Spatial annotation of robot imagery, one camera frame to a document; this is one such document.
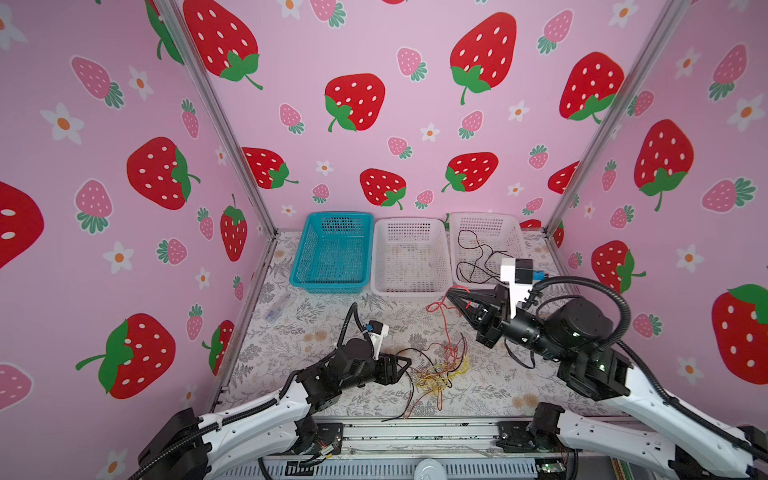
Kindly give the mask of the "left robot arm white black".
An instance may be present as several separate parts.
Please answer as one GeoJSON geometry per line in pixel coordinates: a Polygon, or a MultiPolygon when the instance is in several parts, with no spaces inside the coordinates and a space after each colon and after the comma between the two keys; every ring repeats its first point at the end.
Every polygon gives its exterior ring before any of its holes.
{"type": "Polygon", "coordinates": [[[174,414],[139,455],[133,478],[213,479],[282,454],[298,456],[295,467],[308,469],[336,454],[342,425],[319,426],[314,415],[348,389],[398,383],[412,363],[382,352],[387,325],[361,323],[357,306],[350,307],[344,322],[355,323],[361,335],[341,334],[331,353],[292,371],[280,390],[218,413],[197,416],[187,408],[174,414]]]}

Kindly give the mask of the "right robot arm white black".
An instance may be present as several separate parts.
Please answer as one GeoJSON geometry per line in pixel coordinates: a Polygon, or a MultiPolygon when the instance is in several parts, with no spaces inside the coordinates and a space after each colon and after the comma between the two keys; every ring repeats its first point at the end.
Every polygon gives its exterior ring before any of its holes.
{"type": "Polygon", "coordinates": [[[553,436],[566,448],[591,450],[641,466],[667,479],[764,479],[767,436],[753,426],[729,427],[673,396],[622,340],[631,323],[627,301],[583,277],[558,276],[533,285],[493,290],[451,288],[446,298],[476,331],[479,343],[519,345],[558,365],[558,378],[575,393],[604,402],[646,425],[632,430],[590,422],[559,406],[540,407],[534,437],[553,436]],[[564,296],[547,318],[530,312],[544,291],[573,284],[596,290],[617,306],[613,323],[584,297],[564,296]]]}

